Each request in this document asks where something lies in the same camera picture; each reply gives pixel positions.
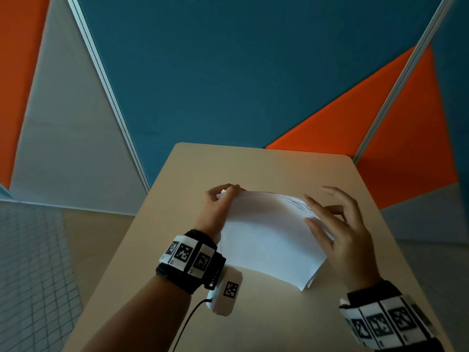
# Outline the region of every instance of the person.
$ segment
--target person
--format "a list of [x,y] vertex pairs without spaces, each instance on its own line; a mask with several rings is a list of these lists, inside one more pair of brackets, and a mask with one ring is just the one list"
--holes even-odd
[[[226,194],[219,200],[216,195]],[[306,218],[314,238],[327,256],[337,277],[351,291],[351,306],[399,296],[401,293],[378,271],[371,234],[366,229],[357,202],[338,188],[323,190],[341,201],[342,205],[323,207],[304,195],[305,203],[333,233],[332,241],[317,219]],[[239,185],[225,184],[208,190],[194,230],[218,241],[231,203],[243,191]],[[191,295],[168,279],[154,276],[127,302],[85,345],[85,352],[158,351],[170,348],[191,303]],[[443,351],[436,338],[393,351]]]

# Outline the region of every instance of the hand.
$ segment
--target hand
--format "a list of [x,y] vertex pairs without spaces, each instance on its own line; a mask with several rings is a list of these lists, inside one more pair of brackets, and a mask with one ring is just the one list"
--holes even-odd
[[[217,195],[224,189],[226,190],[225,195],[220,200],[217,200]],[[241,191],[245,190],[239,184],[225,184],[207,190],[203,198],[202,211],[194,229],[205,233],[217,243],[219,241],[217,236],[220,234],[223,226],[225,226],[231,203]]]
[[[337,276],[351,291],[376,285],[382,278],[376,264],[372,236],[363,223],[357,201],[338,188],[323,187],[323,190],[342,201],[343,206],[322,207],[306,194],[304,201],[335,236],[335,241],[327,236],[318,219],[305,218],[305,223]],[[341,215],[344,221],[334,215]]]

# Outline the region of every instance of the black cable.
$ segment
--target black cable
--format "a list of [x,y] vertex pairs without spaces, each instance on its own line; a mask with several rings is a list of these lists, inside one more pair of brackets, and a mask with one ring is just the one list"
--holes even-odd
[[199,306],[201,306],[203,303],[209,303],[209,302],[211,302],[211,301],[212,301],[212,299],[204,299],[204,300],[202,300],[200,303],[197,304],[197,306],[194,308],[194,310],[192,310],[192,313],[191,313],[191,314],[189,315],[189,317],[187,318],[186,323],[184,324],[184,327],[182,328],[181,333],[179,334],[179,337],[177,338],[176,344],[174,345],[174,348],[173,348],[173,352],[174,352],[174,350],[176,349],[177,344],[179,343],[179,340],[180,340],[180,338],[181,338],[181,335],[182,335],[182,333],[184,332],[184,329],[186,328],[186,325],[187,325],[187,323],[189,322],[189,319],[190,319],[190,318],[192,317],[192,315],[196,312],[197,308],[198,308]]

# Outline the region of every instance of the white paper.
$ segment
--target white paper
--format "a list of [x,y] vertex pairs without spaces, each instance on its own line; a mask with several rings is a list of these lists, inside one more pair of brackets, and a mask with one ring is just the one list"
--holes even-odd
[[317,216],[298,198],[243,191],[234,199],[221,231],[220,253],[229,265],[271,275],[303,290],[326,258],[305,217]]

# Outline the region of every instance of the person's left hand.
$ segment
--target person's left hand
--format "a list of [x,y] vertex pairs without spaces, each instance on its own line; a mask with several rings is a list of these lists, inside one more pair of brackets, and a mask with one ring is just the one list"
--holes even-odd
[[[220,200],[217,200],[217,195],[222,190],[226,190],[226,193]],[[202,202],[202,211],[194,225],[194,229],[205,233],[217,243],[217,236],[225,226],[231,203],[241,191],[245,190],[239,184],[225,184],[207,190]]]

